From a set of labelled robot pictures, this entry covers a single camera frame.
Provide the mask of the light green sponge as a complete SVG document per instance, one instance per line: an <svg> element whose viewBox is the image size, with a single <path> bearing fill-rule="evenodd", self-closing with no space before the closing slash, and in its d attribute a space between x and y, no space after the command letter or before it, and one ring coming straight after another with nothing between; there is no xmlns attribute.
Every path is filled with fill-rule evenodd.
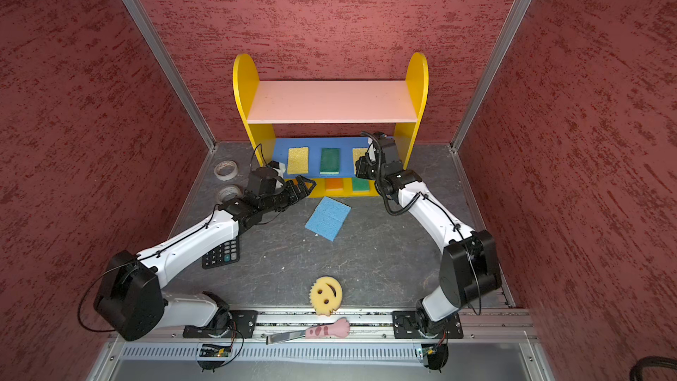
<svg viewBox="0 0 677 381"><path fill-rule="evenodd" d="M367 179L354 177L352 179L352 191L353 192L369 192L370 191L370 181Z"/></svg>

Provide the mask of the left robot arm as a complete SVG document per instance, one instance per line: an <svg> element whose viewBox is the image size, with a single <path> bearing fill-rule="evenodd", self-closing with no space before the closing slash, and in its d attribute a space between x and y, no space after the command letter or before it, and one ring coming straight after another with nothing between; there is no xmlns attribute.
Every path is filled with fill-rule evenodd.
<svg viewBox="0 0 677 381"><path fill-rule="evenodd" d="M249 174L243 195L213 207L193 227L154 247L114 255L96 279L93 309L127 341L164 327L184 326L219 338L234 333L229 305L211 292L169 294L169 282L188 266L224 243L260 224L268 213L282 213L306 199L315 181L305 176L286 180L278 162Z"/></svg>

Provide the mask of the yellow smiley face sponge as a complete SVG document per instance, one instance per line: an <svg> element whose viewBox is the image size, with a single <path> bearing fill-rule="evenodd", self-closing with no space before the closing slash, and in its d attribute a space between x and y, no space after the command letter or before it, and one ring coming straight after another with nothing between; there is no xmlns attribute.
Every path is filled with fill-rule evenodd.
<svg viewBox="0 0 677 381"><path fill-rule="evenodd" d="M331 316L342 304L343 289L333 277L321 277L311 287L309 298L317 315Z"/></svg>

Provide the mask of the blue sponge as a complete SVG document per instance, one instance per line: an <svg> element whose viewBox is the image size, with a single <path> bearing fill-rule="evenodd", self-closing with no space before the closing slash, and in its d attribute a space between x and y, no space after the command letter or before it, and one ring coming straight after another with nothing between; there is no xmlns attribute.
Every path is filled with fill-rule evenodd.
<svg viewBox="0 0 677 381"><path fill-rule="evenodd" d="M351 210L350 206L328 197L323 198L317 207L322 217L336 220L339 223L345 221Z"/></svg>
<svg viewBox="0 0 677 381"><path fill-rule="evenodd" d="M340 232L340 229L343 226L349 211L349 208L321 208L319 206L305 224L305 228L312 231L316 235L322 236L323 238L333 242L336 236L338 236L338 233Z"/></svg>

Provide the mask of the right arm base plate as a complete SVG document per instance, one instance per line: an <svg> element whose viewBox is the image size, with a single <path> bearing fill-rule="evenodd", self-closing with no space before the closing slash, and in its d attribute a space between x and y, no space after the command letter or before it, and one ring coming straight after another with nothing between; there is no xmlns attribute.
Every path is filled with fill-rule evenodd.
<svg viewBox="0 0 677 381"><path fill-rule="evenodd" d="M433 322L423 310L396 310L391 314L396 339L460 340L464 338L458 313Z"/></svg>

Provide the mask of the orange sponge front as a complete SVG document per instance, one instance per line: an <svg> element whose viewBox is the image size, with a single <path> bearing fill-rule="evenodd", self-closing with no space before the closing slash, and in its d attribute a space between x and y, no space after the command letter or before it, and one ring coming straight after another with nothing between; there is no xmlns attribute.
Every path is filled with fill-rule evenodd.
<svg viewBox="0 0 677 381"><path fill-rule="evenodd" d="M327 192L342 191L344 189L344 181L342 178L326 178L324 183Z"/></svg>

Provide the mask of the dark green sponge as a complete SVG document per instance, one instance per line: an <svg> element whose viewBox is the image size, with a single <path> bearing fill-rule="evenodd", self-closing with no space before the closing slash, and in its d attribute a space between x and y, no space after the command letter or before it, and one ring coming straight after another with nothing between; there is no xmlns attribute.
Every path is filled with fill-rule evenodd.
<svg viewBox="0 0 677 381"><path fill-rule="evenodd" d="M341 149L323 148L320 156L319 174L323 176L338 175L341 171Z"/></svg>

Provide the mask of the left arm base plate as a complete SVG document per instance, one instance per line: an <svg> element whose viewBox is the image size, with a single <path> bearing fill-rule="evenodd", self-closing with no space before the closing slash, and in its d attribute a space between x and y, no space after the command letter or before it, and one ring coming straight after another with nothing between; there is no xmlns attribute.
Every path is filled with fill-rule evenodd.
<svg viewBox="0 0 677 381"><path fill-rule="evenodd" d="M257 325L255 310L219 310L207 326L185 326L183 338L227 340L234 336L250 339Z"/></svg>

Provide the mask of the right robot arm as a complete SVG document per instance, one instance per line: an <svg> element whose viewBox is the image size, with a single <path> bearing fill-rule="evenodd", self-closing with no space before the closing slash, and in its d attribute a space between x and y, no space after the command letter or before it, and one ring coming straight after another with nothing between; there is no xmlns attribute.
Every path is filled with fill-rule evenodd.
<svg viewBox="0 0 677 381"><path fill-rule="evenodd" d="M382 132L361 135L368 149L355 163L356 176L375 184L389 215L412 215L441 252L439 286L416 304L416 328L424 336L437 336L449 317L473 303L481 314L483 296L502 287L493 236L454 216L419 174L406 169L393 138Z"/></svg>

